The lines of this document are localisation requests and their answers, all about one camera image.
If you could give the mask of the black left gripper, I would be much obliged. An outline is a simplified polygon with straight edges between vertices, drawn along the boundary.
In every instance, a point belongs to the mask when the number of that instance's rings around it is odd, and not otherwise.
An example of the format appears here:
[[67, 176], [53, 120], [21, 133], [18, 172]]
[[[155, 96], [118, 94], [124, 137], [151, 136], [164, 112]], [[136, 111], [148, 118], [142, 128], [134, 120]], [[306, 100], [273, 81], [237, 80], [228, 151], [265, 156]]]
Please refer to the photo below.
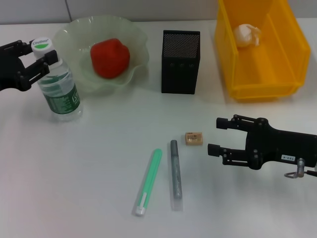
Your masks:
[[31, 44], [21, 40], [0, 47], [0, 90], [17, 89], [25, 92], [34, 83], [50, 73], [49, 66], [58, 62], [57, 53], [52, 50], [33, 64], [25, 67], [17, 56], [32, 53]]

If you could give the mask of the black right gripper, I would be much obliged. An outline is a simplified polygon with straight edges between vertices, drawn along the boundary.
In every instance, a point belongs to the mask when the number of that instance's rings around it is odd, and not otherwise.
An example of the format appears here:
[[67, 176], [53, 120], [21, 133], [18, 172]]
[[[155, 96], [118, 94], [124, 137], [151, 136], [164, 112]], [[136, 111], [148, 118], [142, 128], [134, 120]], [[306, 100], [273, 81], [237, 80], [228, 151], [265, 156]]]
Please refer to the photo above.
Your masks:
[[245, 150], [229, 149], [208, 144], [208, 155], [222, 157], [222, 164], [259, 170], [264, 163], [281, 162], [296, 165], [299, 159], [305, 166], [317, 164], [317, 136], [278, 130], [265, 118], [234, 115], [232, 119], [217, 118], [216, 128], [247, 132]]

